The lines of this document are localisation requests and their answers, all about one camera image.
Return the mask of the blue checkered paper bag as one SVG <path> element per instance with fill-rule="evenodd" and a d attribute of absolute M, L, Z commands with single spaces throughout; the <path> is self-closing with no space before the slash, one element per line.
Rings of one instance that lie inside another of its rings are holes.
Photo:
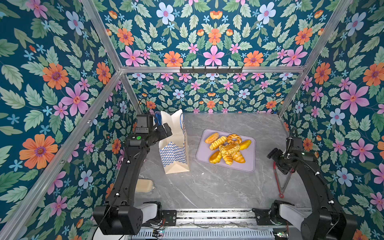
<path fill-rule="evenodd" d="M 161 111 L 162 125 L 168 123 L 173 135 L 159 142 L 159 153 L 165 174 L 178 174 L 190 170 L 188 136 L 184 113 L 178 110 L 172 115 Z"/>

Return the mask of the red silicone tongs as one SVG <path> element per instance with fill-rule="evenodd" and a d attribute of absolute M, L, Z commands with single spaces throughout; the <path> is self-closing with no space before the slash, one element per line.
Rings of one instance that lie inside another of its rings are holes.
<path fill-rule="evenodd" d="M 285 197 L 284 193 L 288 187 L 288 184 L 291 180 L 291 177 L 292 177 L 293 173 L 295 173 L 296 171 L 294 169 L 289 170 L 289 172 L 287 173 L 287 177 L 286 177 L 284 183 L 282 184 L 280 179 L 279 179 L 279 175 L 278 175 L 278 166 L 275 162 L 273 164 L 273 169 L 274 169 L 275 179 L 276 179 L 277 187 L 278 187 L 278 191 L 279 191 L 279 197 L 281 199 L 283 199 Z"/>

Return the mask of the lilac plastic tray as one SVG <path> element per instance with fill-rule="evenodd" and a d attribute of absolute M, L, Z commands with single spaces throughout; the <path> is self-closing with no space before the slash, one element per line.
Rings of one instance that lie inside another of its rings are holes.
<path fill-rule="evenodd" d="M 206 129 L 196 158 L 203 163 L 251 173 L 255 169 L 255 154 L 254 138 Z"/>

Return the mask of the smooth yellow oval bread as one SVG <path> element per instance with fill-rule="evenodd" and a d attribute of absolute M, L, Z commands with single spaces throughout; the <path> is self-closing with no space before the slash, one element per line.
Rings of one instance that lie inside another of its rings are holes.
<path fill-rule="evenodd" d="M 239 150 L 242 151 L 242 150 L 246 150 L 247 148 L 250 147 L 252 141 L 251 140 L 246 140 L 246 141 L 243 141 L 239 144 L 240 148 Z"/>

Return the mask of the large braided bread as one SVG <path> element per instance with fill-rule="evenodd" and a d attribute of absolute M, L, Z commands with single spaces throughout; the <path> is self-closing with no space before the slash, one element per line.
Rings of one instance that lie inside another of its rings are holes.
<path fill-rule="evenodd" d="M 235 152 L 238 152 L 240 150 L 240 145 L 237 143 L 231 143 L 228 145 L 220 145 L 219 150 L 222 155 L 232 155 Z"/>

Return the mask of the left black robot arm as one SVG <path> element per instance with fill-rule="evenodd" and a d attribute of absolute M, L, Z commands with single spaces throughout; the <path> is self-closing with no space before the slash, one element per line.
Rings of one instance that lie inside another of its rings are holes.
<path fill-rule="evenodd" d="M 124 142 L 124 157 L 116 181 L 104 205 L 94 209 L 93 217 L 103 235 L 136 235 L 143 224 L 159 217 L 159 203 L 134 206 L 141 167 L 150 147 L 172 135 L 167 123 L 157 127 L 138 127 Z"/>

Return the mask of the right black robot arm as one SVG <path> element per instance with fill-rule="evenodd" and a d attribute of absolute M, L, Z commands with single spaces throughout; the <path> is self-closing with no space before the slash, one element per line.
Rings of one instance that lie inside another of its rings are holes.
<path fill-rule="evenodd" d="M 289 222 L 300 230 L 304 240 L 351 240 L 358 223 L 354 216 L 345 213 L 332 195 L 322 175 L 316 156 L 291 147 L 286 153 L 274 148 L 267 156 L 283 174 L 295 171 L 302 179 L 310 198 L 312 211 L 309 215 L 294 205 L 276 200 L 271 206 L 273 222 Z"/>

